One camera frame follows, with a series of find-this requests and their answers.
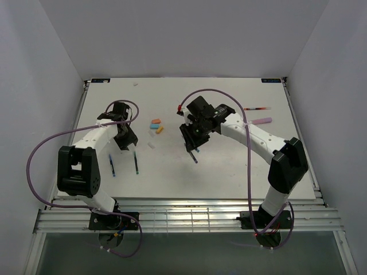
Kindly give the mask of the cream highlighter cap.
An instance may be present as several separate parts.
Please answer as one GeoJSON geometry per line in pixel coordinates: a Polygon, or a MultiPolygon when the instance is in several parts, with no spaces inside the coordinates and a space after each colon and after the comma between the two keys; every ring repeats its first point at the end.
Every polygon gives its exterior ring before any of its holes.
{"type": "Polygon", "coordinates": [[[157,130],[156,130],[156,134],[160,134],[163,131],[164,127],[160,126],[157,130]]]}

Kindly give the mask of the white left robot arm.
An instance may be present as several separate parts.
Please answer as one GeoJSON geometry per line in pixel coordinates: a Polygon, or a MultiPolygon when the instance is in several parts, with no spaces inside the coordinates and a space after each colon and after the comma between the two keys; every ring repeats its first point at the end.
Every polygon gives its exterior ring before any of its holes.
{"type": "Polygon", "coordinates": [[[57,188],[70,196],[78,197],[92,210],[103,214],[101,221],[109,228],[117,228],[122,216],[115,211],[116,200],[101,188],[98,154],[110,142],[121,151],[136,146],[138,137],[129,125],[96,124],[83,138],[58,152],[57,188]]]}

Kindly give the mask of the green thin pen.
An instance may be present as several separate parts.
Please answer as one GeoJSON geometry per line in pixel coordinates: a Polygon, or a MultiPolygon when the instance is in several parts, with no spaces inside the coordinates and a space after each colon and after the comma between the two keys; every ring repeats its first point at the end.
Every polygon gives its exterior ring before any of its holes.
{"type": "Polygon", "coordinates": [[[136,151],[133,152],[134,155],[134,163],[135,163],[135,172],[137,175],[139,175],[139,166],[138,166],[138,158],[136,155],[136,151]]]}

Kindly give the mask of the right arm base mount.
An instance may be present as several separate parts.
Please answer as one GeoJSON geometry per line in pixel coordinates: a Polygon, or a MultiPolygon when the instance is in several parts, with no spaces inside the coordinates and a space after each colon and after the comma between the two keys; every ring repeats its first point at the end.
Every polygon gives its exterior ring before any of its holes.
{"type": "MultiPolygon", "coordinates": [[[[273,216],[270,216],[263,210],[253,211],[253,217],[255,226],[259,231],[263,230],[273,219],[273,216]]],[[[242,229],[253,229],[249,211],[241,211],[236,220],[240,221],[242,229]]],[[[291,212],[289,210],[283,210],[270,229],[290,229],[291,225],[291,212]]]]}

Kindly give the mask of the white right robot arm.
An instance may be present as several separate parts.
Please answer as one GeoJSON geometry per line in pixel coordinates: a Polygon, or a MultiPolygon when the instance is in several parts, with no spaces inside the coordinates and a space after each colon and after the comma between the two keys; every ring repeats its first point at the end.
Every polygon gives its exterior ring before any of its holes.
{"type": "Polygon", "coordinates": [[[246,146],[270,165],[266,198],[253,214],[254,221],[273,227],[280,220],[279,212],[297,183],[309,170],[302,142],[293,137],[286,140],[274,136],[252,123],[243,122],[232,110],[220,109],[213,116],[194,116],[187,108],[177,112],[185,122],[180,131],[187,152],[206,143],[212,132],[231,138],[246,146]]]}

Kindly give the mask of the orange thin pen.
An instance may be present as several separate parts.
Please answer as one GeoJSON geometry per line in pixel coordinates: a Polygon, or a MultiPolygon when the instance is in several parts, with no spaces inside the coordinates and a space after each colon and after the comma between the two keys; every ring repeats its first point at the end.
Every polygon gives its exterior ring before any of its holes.
{"type": "Polygon", "coordinates": [[[264,110],[270,110],[271,107],[249,107],[249,108],[243,108],[244,111],[264,111],[264,110]]]}

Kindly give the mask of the purple thin pen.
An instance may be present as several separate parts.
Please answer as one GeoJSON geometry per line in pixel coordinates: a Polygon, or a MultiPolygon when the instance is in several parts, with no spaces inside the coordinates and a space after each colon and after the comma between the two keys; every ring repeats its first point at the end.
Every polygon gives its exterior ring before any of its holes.
{"type": "Polygon", "coordinates": [[[192,152],[189,152],[189,155],[190,155],[190,157],[193,159],[193,161],[195,162],[195,164],[197,164],[198,163],[198,160],[196,159],[196,157],[193,155],[193,153],[192,152]]]}

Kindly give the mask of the blue thin pen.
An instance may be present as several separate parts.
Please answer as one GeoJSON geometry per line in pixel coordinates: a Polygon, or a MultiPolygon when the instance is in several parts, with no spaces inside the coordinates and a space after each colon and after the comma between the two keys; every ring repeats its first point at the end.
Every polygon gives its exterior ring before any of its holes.
{"type": "Polygon", "coordinates": [[[115,172],[114,162],[113,162],[113,160],[112,160],[112,156],[111,156],[111,154],[108,154],[108,158],[109,158],[109,162],[110,162],[110,167],[111,167],[112,176],[113,176],[113,177],[116,177],[116,172],[115,172]]]}

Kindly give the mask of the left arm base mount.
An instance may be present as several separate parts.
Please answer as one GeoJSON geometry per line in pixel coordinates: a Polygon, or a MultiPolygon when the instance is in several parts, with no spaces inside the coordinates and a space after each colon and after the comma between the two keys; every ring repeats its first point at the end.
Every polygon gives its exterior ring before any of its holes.
{"type": "Polygon", "coordinates": [[[128,217],[116,215],[102,215],[91,213],[88,229],[93,231],[115,230],[119,231],[125,228],[126,230],[138,230],[137,223],[128,217]]]}

